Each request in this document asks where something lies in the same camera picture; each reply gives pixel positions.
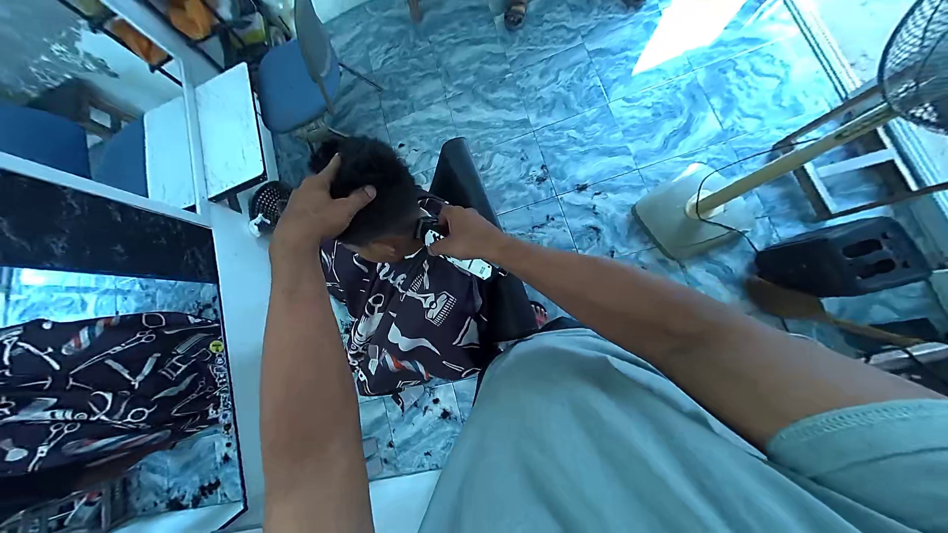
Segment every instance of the barber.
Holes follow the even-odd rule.
[[[356,392],[319,266],[372,189],[335,166],[270,245],[261,433],[269,531],[372,531]],[[948,401],[616,261],[442,210],[431,252],[484,258],[590,329],[486,370],[424,532],[948,531]]]

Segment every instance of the light blue shirt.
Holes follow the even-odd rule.
[[[948,531],[948,400],[800,420],[766,457],[583,329],[491,365],[421,531]]]

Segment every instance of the barber's left hand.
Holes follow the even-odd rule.
[[[336,154],[322,172],[304,179],[290,195],[289,204],[273,231],[271,252],[279,248],[318,246],[342,233],[353,216],[375,198],[375,187],[369,185],[345,198],[333,199],[329,186],[336,179],[339,162]]]

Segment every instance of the fan grille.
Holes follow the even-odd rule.
[[[948,134],[948,0],[918,0],[879,65],[885,101],[904,119]]]

